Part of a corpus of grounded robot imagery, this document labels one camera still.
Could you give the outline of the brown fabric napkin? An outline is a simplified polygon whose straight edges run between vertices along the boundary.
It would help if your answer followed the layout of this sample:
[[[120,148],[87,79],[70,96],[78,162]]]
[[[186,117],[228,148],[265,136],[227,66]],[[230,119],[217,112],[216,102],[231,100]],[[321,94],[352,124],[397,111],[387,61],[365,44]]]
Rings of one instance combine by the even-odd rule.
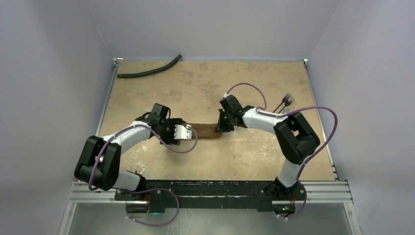
[[[218,139],[222,136],[222,132],[217,130],[217,123],[187,123],[183,122],[183,126],[190,125],[194,130],[192,131],[191,138],[195,139],[196,134],[199,140],[212,140]]]

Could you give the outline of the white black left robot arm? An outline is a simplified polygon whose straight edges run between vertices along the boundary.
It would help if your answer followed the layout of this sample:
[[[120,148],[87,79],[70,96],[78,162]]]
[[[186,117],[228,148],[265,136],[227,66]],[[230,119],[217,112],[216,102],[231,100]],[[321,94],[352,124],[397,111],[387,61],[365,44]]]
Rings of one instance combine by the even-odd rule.
[[[133,200],[140,200],[146,194],[144,178],[120,168],[121,155],[138,143],[152,137],[160,144],[169,146],[180,144],[177,133],[183,127],[182,118],[171,118],[170,108],[154,104],[150,112],[136,118],[122,130],[104,136],[90,136],[82,149],[74,170],[74,177],[89,183],[92,190],[125,189]]]

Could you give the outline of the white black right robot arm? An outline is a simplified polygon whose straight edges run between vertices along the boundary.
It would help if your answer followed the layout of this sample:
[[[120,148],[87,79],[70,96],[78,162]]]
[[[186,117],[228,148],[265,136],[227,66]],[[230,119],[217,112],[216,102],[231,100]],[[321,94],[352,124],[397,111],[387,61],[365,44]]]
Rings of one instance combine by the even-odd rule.
[[[288,116],[261,113],[253,106],[242,107],[233,95],[222,98],[220,104],[219,131],[233,131],[238,126],[275,134],[285,160],[275,182],[270,186],[275,189],[278,198],[287,199],[294,193],[305,159],[320,145],[313,128],[300,112]]]

